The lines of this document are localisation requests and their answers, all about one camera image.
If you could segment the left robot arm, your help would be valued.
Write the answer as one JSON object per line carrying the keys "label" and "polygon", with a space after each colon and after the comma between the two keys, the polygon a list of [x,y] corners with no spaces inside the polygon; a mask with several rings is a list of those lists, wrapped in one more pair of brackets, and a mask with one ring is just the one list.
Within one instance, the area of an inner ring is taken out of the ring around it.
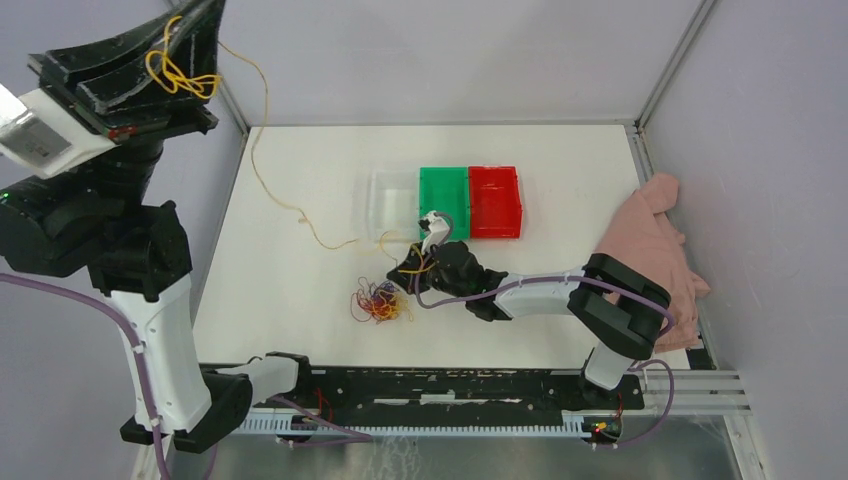
{"label": "left robot arm", "polygon": [[1,191],[6,281],[40,290],[86,270],[122,331],[136,396],[123,440],[202,453],[251,407],[315,391],[303,356],[205,368],[190,312],[192,260],[176,206],[144,203],[167,139],[215,128],[221,1],[184,1],[111,38],[29,57],[38,86],[1,93],[1,152],[31,176]]}

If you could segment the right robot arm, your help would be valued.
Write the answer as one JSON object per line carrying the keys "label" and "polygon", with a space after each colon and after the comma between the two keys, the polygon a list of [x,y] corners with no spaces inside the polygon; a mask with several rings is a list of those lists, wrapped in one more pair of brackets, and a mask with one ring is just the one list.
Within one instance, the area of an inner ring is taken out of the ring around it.
{"label": "right robot arm", "polygon": [[445,294],[434,303],[420,301],[428,310],[461,303],[487,322],[534,315],[577,318],[598,340],[577,382],[580,400],[591,408],[612,401],[624,375],[649,360],[657,340],[676,324],[663,287],[601,253],[575,270],[521,275],[483,267],[462,241],[415,243],[386,278],[415,299],[429,290]]}

